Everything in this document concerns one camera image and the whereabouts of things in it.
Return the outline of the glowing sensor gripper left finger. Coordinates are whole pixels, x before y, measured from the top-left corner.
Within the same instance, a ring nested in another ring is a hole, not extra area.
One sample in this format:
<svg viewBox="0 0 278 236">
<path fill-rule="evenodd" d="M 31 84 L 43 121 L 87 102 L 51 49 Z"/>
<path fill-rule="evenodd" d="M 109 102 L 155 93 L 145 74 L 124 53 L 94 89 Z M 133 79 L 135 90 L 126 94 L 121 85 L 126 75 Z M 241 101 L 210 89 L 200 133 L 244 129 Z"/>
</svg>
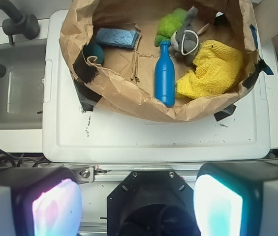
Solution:
<svg viewBox="0 0 278 236">
<path fill-rule="evenodd" d="M 0 167 L 0 236 L 76 236 L 82 195 L 66 167 Z"/>
</svg>

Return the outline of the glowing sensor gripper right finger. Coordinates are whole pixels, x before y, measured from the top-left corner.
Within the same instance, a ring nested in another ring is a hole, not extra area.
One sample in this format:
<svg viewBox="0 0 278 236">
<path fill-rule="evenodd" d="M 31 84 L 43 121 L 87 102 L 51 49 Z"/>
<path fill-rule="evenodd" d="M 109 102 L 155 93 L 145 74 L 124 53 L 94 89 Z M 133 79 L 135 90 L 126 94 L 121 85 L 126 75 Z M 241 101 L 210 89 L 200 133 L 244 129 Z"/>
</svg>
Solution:
<svg viewBox="0 0 278 236">
<path fill-rule="evenodd" d="M 203 236 L 278 236 L 278 161 L 203 164 L 193 206 Z"/>
</svg>

